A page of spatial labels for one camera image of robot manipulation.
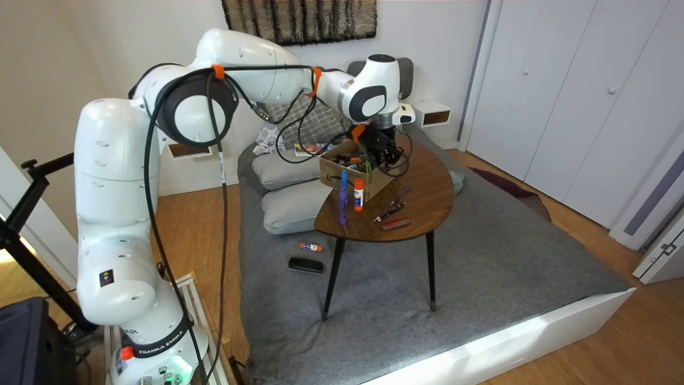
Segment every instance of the metal stand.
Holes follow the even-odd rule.
[[[80,304],[63,289],[63,285],[43,268],[43,262],[22,244],[20,230],[26,225],[27,216],[41,201],[46,187],[50,185],[48,172],[61,170],[72,164],[72,153],[63,159],[50,161],[46,164],[37,164],[37,161],[27,161],[22,166],[33,178],[30,187],[24,193],[18,207],[8,214],[6,221],[0,218],[0,248],[6,248],[8,254],[33,275],[43,290],[56,299],[56,304],[72,318],[72,322],[84,332],[90,334],[97,330],[92,325]]]

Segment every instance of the round wooden table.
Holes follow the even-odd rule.
[[[403,241],[426,236],[428,241],[428,274],[430,274],[430,307],[437,307],[434,293],[434,230],[446,221],[455,193],[453,182],[437,153],[416,140],[398,137],[408,159],[408,170],[385,185],[377,196],[366,201],[363,212],[353,212],[349,199],[347,225],[340,225],[337,201],[340,193],[333,190],[317,216],[317,230],[336,238],[333,265],[327,280],[323,318],[327,317],[330,302],[336,289],[336,277],[345,252],[345,241]],[[385,230],[377,216],[389,209],[394,199],[403,199],[404,207],[382,223],[406,218],[408,225]]]

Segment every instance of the table leg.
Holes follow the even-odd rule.
[[[428,241],[428,275],[430,275],[430,310],[437,310],[434,295],[434,230],[426,233]]]
[[[340,268],[340,261],[342,261],[342,252],[345,252],[345,238],[337,238],[337,241],[336,241],[336,254],[333,254],[333,268],[332,268],[330,277],[327,277],[323,320],[327,318],[330,299],[333,296],[333,289],[336,289],[336,277],[337,277],[337,268]]]

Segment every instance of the table top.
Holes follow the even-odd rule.
[[[410,138],[398,137],[398,146],[410,153],[408,170],[366,201],[363,212],[356,212],[353,199],[349,199],[345,226],[337,221],[337,190],[332,190],[317,216],[317,230],[357,241],[400,241],[426,236],[446,221],[455,201],[446,166],[416,140],[410,142]],[[410,225],[382,230],[375,218],[387,212],[400,194],[404,209],[385,223],[406,218]]]

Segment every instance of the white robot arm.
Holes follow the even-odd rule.
[[[131,339],[113,357],[113,383],[189,383],[207,348],[207,334],[191,325],[151,261],[154,125],[179,142],[212,146],[226,134],[239,98],[286,105],[300,92],[314,92],[353,121],[380,127],[413,121],[413,108],[400,102],[400,68],[391,55],[368,58],[351,76],[302,65],[282,46],[229,29],[209,29],[193,64],[148,71],[131,98],[84,106],[74,138],[78,296],[85,318],[117,325]]]

